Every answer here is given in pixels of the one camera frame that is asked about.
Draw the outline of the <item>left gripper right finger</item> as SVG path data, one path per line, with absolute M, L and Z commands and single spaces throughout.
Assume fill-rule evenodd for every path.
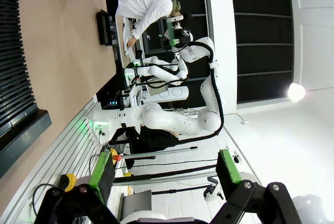
M 239 223 L 245 213 L 255 213 L 261 223 L 301 223 L 286 186 L 243 180 L 227 149 L 218 152 L 216 173 L 226 202 L 211 223 Z

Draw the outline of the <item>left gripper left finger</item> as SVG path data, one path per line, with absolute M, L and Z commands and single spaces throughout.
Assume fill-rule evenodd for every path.
M 88 183 L 66 192 L 60 187 L 47 190 L 35 223 L 73 223 L 88 217 L 91 223 L 119 223 L 107 207 L 115 168 L 111 154 L 102 152 Z

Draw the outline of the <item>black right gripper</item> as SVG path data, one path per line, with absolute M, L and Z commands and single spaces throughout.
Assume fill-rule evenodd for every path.
M 168 41 L 170 46 L 184 47 L 193 41 L 193 35 L 190 30 L 185 28 L 175 29 L 175 19 L 166 20 Z

